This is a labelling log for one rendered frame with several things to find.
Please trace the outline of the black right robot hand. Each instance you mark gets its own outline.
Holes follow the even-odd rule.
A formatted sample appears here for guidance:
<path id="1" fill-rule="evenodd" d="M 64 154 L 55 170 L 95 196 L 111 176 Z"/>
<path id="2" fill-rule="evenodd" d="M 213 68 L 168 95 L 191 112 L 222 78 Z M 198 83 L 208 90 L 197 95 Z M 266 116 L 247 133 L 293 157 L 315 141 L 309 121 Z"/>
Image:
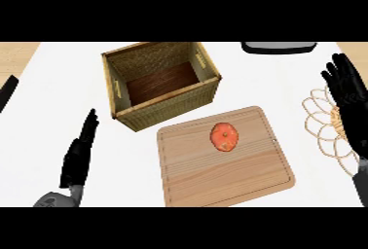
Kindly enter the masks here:
<path id="1" fill-rule="evenodd" d="M 359 156 L 358 173 L 368 176 L 368 88 L 344 53 L 333 54 L 321 75 L 340 108 L 347 142 Z"/>

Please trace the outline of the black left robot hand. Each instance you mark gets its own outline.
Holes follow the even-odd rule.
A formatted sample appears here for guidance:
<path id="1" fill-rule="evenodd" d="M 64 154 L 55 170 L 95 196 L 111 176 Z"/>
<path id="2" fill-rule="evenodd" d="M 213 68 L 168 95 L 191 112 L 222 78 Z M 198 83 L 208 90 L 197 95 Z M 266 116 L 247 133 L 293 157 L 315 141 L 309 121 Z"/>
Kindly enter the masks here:
<path id="1" fill-rule="evenodd" d="M 80 136 L 74 139 L 64 157 L 62 174 L 59 188 L 83 186 L 90 163 L 90 149 L 95 140 L 96 128 L 99 125 L 95 109 L 87 114 Z"/>

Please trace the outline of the square wicker basket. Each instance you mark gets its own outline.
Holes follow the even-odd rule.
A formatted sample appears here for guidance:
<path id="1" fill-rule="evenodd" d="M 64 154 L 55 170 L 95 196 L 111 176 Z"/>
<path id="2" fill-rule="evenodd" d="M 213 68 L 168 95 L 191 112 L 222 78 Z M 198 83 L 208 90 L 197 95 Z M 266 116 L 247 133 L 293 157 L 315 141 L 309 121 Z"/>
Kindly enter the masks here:
<path id="1" fill-rule="evenodd" d="M 210 104 L 222 75 L 198 42 L 140 42 L 102 54 L 111 117 L 140 131 Z"/>

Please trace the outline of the orange squash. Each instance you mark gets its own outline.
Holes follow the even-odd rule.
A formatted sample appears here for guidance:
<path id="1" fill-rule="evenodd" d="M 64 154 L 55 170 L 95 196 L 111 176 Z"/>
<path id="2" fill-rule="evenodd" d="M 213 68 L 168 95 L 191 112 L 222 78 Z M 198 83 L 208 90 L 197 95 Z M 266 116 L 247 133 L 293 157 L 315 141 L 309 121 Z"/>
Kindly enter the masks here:
<path id="1" fill-rule="evenodd" d="M 220 152 L 229 152 L 236 147 L 238 132 L 229 123 L 216 123 L 210 132 L 210 141 Z"/>

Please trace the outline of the wooden cutting board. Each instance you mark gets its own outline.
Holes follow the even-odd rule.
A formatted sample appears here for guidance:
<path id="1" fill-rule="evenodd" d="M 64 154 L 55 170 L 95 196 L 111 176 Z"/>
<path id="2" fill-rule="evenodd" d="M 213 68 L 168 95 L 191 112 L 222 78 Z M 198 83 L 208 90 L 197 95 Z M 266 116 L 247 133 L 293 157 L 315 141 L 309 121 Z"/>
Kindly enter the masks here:
<path id="1" fill-rule="evenodd" d="M 222 152 L 210 141 L 216 124 L 238 133 Z M 168 206 L 231 206 L 294 186 L 294 176 L 265 112 L 253 106 L 163 127 L 157 132 Z"/>

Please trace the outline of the dark grey appliance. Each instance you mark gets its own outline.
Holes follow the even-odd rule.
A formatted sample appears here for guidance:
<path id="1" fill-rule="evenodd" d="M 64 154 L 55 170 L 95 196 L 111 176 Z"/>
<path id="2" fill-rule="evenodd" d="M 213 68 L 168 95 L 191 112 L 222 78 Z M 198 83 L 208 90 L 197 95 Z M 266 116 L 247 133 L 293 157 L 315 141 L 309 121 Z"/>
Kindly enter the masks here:
<path id="1" fill-rule="evenodd" d="M 316 42 L 242 42 L 241 48 L 247 53 L 293 54 L 313 51 Z"/>

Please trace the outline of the black flat object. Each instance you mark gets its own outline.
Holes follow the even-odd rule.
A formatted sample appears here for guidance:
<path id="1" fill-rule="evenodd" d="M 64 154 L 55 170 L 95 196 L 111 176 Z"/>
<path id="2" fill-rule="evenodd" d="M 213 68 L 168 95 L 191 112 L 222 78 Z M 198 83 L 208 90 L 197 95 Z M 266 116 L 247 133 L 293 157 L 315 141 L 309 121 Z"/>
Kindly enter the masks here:
<path id="1" fill-rule="evenodd" d="M 19 79 L 16 78 L 15 75 L 12 75 L 7 79 L 3 87 L 0 88 L 0 112 L 3 111 L 6 104 L 10 100 L 18 83 L 19 83 Z"/>

